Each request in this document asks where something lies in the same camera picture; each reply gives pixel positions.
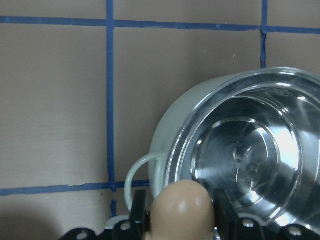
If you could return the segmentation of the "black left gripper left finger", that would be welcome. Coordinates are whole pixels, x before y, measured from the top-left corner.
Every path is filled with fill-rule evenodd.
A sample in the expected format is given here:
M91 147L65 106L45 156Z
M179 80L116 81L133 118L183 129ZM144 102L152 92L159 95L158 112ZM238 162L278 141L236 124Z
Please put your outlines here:
M146 190L137 190L134 194L130 215L130 232L133 240L145 240L150 229L150 211Z

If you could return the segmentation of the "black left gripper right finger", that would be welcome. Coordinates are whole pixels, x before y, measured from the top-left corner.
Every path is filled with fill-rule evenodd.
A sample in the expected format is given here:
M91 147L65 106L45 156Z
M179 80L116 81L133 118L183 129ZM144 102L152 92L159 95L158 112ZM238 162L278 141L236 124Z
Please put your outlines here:
M221 240L261 240L262 228L251 215L239 215L223 189L213 191L215 227Z

